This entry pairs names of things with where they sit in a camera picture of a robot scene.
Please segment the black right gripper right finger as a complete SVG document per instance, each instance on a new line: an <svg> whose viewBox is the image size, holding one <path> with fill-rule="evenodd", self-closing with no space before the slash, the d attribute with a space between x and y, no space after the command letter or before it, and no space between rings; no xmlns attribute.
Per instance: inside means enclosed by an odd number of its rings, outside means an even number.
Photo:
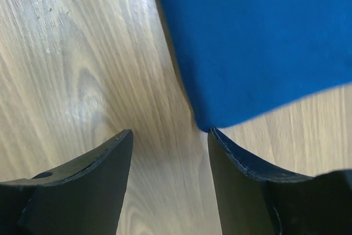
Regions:
<svg viewBox="0 0 352 235"><path fill-rule="evenodd" d="M351 234L351 170L295 173L216 128L208 152L223 234Z"/></svg>

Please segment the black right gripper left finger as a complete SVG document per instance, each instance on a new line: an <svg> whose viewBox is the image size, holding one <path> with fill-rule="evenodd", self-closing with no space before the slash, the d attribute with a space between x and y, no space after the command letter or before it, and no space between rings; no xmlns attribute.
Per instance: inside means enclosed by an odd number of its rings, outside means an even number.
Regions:
<svg viewBox="0 0 352 235"><path fill-rule="evenodd" d="M133 132L31 179L1 183L1 234L115 234L127 190Z"/></svg>

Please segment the blue t shirt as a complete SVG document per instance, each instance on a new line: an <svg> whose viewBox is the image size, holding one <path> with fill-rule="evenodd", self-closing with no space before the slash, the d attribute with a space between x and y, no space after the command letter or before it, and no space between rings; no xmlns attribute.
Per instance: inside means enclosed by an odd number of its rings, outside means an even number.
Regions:
<svg viewBox="0 0 352 235"><path fill-rule="evenodd" d="M351 0L159 0L197 126L351 82Z"/></svg>

